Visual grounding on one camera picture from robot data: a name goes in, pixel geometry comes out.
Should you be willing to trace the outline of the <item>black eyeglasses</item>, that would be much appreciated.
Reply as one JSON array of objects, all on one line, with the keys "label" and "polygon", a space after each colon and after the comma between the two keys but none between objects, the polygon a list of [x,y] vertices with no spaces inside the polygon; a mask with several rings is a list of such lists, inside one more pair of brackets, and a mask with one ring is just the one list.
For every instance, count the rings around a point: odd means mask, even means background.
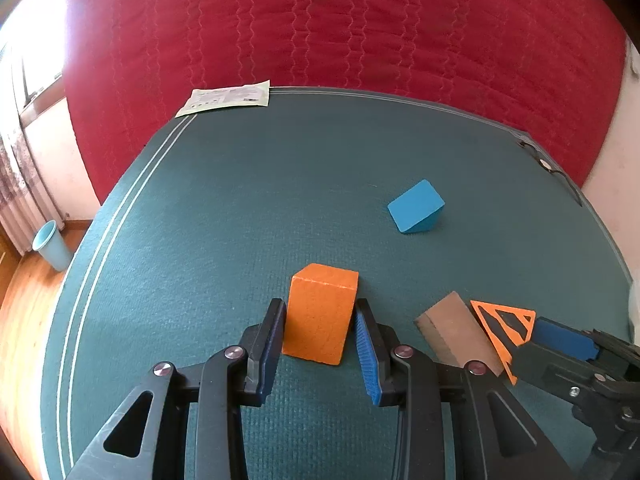
[{"label": "black eyeglasses", "polygon": [[552,174],[552,176],[561,178],[572,193],[575,202],[578,203],[578,206],[584,206],[584,201],[582,200],[582,192],[579,191],[577,185],[563,169],[556,166],[553,162],[550,162],[550,160],[546,156],[544,156],[544,153],[539,148],[536,148],[533,143],[527,142],[525,140],[519,140],[518,145],[530,156],[532,156],[544,171],[547,171],[548,174]]}]

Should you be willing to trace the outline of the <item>orange striped wedge block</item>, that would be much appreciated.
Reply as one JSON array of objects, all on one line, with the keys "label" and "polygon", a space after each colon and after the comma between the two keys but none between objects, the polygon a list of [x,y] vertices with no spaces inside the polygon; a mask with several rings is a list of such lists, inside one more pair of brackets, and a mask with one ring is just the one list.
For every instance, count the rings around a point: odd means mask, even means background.
[{"label": "orange striped wedge block", "polygon": [[283,353],[320,364],[340,364],[358,283],[358,272],[320,263],[309,263],[294,274]]}]

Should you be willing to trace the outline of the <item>white paper sheet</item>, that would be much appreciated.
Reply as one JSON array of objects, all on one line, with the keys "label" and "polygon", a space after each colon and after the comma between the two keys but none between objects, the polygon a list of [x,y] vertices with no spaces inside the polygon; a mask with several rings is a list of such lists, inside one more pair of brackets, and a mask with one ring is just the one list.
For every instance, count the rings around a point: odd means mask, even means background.
[{"label": "white paper sheet", "polygon": [[258,84],[242,84],[239,87],[193,89],[189,99],[175,114],[175,118],[229,107],[266,107],[269,104],[269,98],[269,80],[258,82]]}]

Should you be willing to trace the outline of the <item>clear plastic bowl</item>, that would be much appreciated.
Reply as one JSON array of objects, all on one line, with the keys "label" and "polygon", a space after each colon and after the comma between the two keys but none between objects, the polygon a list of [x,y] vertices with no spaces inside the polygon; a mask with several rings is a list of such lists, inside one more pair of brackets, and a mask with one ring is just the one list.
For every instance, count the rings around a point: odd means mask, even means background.
[{"label": "clear plastic bowl", "polygon": [[629,289],[628,315],[632,329],[632,340],[640,346],[640,283],[634,280]]}]

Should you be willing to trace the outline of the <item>red quilted blanket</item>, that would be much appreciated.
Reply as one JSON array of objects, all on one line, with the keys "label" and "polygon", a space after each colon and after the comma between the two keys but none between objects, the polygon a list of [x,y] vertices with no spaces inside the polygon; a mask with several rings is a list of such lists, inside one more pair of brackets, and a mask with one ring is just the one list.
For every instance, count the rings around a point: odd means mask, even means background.
[{"label": "red quilted blanket", "polygon": [[193,90],[263,80],[457,107],[584,183],[626,42],[602,0],[68,0],[63,79],[99,200]]}]

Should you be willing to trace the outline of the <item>orange blue-striped wedge block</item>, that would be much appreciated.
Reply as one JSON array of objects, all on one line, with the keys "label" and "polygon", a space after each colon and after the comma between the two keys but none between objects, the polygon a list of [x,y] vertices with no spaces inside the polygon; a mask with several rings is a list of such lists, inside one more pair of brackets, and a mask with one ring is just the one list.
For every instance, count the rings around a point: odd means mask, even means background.
[{"label": "orange blue-striped wedge block", "polygon": [[472,310],[497,353],[512,386],[518,378],[512,370],[514,353],[532,339],[536,312],[530,309],[472,300]]}]

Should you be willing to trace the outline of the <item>light blue waste bin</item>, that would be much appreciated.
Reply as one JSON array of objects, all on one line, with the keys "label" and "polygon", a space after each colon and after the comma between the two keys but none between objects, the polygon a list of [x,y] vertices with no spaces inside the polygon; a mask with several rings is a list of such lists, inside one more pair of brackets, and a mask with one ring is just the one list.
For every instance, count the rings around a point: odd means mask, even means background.
[{"label": "light blue waste bin", "polygon": [[32,249],[39,252],[42,258],[58,272],[65,271],[73,259],[70,248],[67,247],[54,220],[47,221],[38,230],[32,241]]}]

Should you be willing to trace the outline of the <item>blue wedge block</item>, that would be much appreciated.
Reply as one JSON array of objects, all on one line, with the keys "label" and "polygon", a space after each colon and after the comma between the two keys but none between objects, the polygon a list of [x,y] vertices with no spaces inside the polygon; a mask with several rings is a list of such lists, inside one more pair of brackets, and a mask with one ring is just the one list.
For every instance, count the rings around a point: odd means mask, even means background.
[{"label": "blue wedge block", "polygon": [[399,232],[413,234],[429,231],[444,207],[442,196],[423,179],[392,200],[387,210]]}]

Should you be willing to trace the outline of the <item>patterned pink curtain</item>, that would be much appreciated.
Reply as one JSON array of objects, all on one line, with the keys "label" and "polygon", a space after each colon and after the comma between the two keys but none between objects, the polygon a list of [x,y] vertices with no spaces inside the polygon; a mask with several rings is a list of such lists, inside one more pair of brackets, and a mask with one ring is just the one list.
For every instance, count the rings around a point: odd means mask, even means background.
[{"label": "patterned pink curtain", "polygon": [[14,91],[17,62],[7,48],[1,50],[1,226],[22,256],[32,249],[39,229],[64,220],[53,203],[36,167],[18,114]]}]

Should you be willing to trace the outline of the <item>brown wooden wedge block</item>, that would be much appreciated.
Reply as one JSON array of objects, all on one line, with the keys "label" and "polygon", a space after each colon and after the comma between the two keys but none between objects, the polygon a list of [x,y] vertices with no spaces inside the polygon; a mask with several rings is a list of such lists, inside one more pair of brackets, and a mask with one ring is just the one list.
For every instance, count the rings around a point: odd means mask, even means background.
[{"label": "brown wooden wedge block", "polygon": [[504,372],[488,336],[456,292],[437,301],[414,322],[440,362],[465,367],[480,361],[496,376]]}]

